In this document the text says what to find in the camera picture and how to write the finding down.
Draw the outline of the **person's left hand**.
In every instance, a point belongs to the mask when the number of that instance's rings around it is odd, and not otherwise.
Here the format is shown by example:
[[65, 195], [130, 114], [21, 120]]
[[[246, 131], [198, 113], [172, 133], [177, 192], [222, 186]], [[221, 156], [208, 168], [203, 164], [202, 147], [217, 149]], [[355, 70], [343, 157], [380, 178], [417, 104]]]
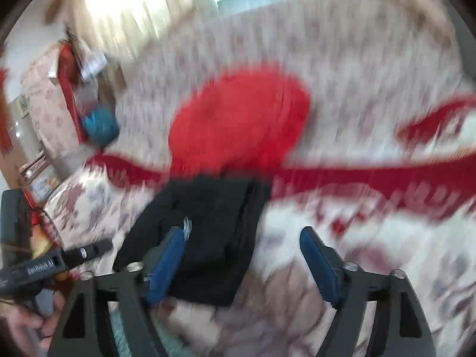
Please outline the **person's left hand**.
[[23, 306], [11, 306], [5, 315], [11, 337], [25, 356], [47, 353], [55, 333], [65, 297], [60, 291], [52, 296], [53, 311], [49, 317], [41, 317]]

